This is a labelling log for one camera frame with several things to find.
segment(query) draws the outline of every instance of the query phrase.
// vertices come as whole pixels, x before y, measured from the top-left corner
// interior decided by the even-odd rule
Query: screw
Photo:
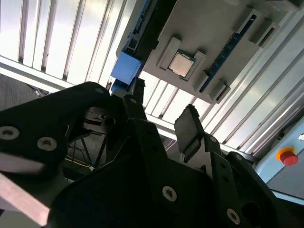
[[[227,209],[227,216],[228,218],[236,225],[241,223],[238,214],[231,208]]]
[[[236,158],[239,159],[240,161],[242,160],[242,156],[239,154],[236,154]]]
[[[170,186],[163,187],[162,194],[167,200],[169,200],[171,202],[175,202],[177,199],[175,190],[173,188],[171,188]]]
[[[300,134],[298,139],[299,140],[304,140],[304,133]]]
[[[96,88],[95,91],[98,92],[98,93],[100,93],[100,94],[103,94],[103,93],[104,93],[104,91],[103,91],[102,88]]]
[[[214,143],[216,143],[216,142],[217,142],[217,139],[216,139],[216,138],[214,138],[212,135],[210,136],[210,139],[211,139],[211,141],[213,141]]]
[[[44,151],[53,151],[57,148],[57,142],[51,137],[42,137],[38,139],[37,147]]]
[[[13,126],[2,126],[0,127],[0,139],[13,140],[18,138],[20,132],[16,127]]]
[[[132,101],[133,103],[136,103],[136,100],[133,98],[130,98],[130,101]]]

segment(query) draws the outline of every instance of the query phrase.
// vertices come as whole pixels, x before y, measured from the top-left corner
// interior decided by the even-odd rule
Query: emergency stop switch
[[[292,166],[299,161],[298,156],[295,154],[295,150],[292,147],[283,148],[276,154],[276,158],[281,161],[285,166]]]

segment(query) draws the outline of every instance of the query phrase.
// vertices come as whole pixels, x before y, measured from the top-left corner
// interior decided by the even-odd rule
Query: metal washer
[[[241,223],[241,220],[239,219],[238,214],[231,208],[227,209],[227,216],[228,218],[236,225],[239,225]]]
[[[38,139],[37,147],[44,151],[53,151],[57,148],[57,142],[51,137],[42,137]]]
[[[2,126],[0,127],[0,139],[3,140],[13,140],[18,138],[20,135],[20,131],[13,126]]]
[[[170,186],[163,187],[162,194],[167,200],[169,200],[171,202],[175,202],[177,199],[177,194],[176,194],[175,190],[173,188],[171,188]]]

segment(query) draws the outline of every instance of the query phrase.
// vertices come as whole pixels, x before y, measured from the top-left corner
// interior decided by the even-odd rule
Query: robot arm
[[[118,97],[89,82],[0,112],[4,200],[48,228],[299,227],[242,156],[222,153],[192,105],[175,123],[184,162],[170,160],[140,85]],[[92,130],[107,135],[107,162],[67,186],[68,145]]]

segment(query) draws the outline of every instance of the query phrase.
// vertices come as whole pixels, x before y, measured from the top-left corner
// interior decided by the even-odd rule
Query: red button
[[[286,151],[280,155],[280,160],[284,165],[291,166],[296,164],[299,158],[292,151]]]

